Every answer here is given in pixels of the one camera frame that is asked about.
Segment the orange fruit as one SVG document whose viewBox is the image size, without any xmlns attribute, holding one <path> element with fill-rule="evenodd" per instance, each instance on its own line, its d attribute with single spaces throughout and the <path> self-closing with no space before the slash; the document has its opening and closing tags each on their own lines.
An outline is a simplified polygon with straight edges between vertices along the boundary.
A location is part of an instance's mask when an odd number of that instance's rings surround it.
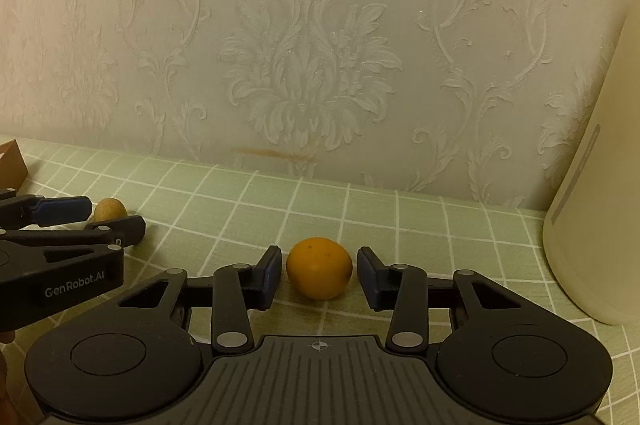
<svg viewBox="0 0 640 425">
<path fill-rule="evenodd" d="M 286 260 L 288 281 L 299 294 L 314 301 L 339 297 L 352 278 L 352 257 L 327 237 L 296 243 Z"/>
</svg>

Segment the cream thermos jug grey lid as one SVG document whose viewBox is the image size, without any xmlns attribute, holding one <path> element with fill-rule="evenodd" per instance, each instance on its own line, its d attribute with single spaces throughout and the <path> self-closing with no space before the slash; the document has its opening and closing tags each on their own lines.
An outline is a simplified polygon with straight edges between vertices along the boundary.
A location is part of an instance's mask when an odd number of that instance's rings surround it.
<svg viewBox="0 0 640 425">
<path fill-rule="evenodd" d="M 639 319 L 639 5 L 631 4 L 584 136 L 544 217 L 544 254 L 591 318 Z"/>
</svg>

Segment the brown cardboard box white inside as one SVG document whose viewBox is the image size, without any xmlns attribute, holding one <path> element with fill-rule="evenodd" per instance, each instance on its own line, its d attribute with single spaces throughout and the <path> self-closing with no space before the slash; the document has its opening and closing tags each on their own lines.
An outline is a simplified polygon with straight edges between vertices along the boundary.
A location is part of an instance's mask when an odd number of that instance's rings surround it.
<svg viewBox="0 0 640 425">
<path fill-rule="evenodd" d="M 0 187 L 20 190 L 28 176 L 20 146 L 15 139 L 0 145 Z"/>
</svg>

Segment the small green-brown fruit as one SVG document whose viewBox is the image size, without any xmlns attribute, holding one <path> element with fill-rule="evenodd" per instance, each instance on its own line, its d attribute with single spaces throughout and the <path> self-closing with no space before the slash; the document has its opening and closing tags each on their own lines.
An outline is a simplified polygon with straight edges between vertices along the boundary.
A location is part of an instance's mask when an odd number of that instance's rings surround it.
<svg viewBox="0 0 640 425">
<path fill-rule="evenodd" d="M 95 223 L 103 223 L 115 219 L 122 219 L 128 216 L 127 208 L 124 203 L 115 198 L 102 199 L 93 212 L 93 221 Z"/>
</svg>

